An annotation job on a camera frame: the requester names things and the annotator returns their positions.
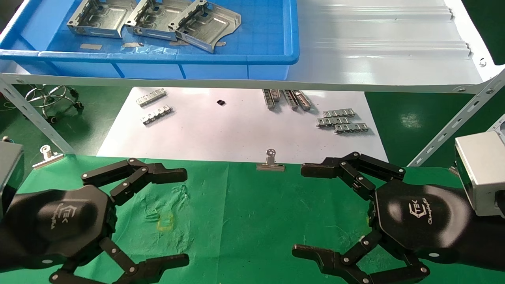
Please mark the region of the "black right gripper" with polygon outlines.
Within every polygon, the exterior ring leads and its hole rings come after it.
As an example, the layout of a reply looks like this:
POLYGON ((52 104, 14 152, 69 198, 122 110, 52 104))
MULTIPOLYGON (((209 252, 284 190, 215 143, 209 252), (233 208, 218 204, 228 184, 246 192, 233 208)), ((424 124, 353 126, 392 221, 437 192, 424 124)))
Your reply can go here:
POLYGON ((292 255, 314 261, 325 275, 341 277, 348 284, 416 284, 430 275, 419 258, 434 262, 458 262, 460 240, 469 226, 473 209, 462 189, 438 185, 409 185, 401 182, 405 169, 352 152, 344 157, 327 157, 322 163, 304 163, 301 175, 309 178, 340 178, 363 200, 373 201, 380 230, 362 237, 346 253, 295 244, 292 255), (388 182, 379 187, 365 177, 388 182), (384 235, 406 266, 367 274, 357 263, 384 235))

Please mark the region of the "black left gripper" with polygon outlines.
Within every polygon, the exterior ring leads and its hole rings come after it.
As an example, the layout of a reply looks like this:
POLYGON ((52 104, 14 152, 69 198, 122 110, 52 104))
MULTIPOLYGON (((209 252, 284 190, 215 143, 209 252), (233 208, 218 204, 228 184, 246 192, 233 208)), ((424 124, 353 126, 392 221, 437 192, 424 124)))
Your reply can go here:
POLYGON ((26 269, 64 265, 49 277, 51 284, 101 284, 74 274, 102 251, 124 273, 114 284, 155 284, 168 269, 188 266, 189 256, 177 254, 134 263, 109 237, 122 206, 146 185, 185 182, 184 168, 136 158, 112 163, 82 174, 80 189, 49 189, 16 195, 16 264, 26 269), (121 183, 110 197, 99 187, 121 183))

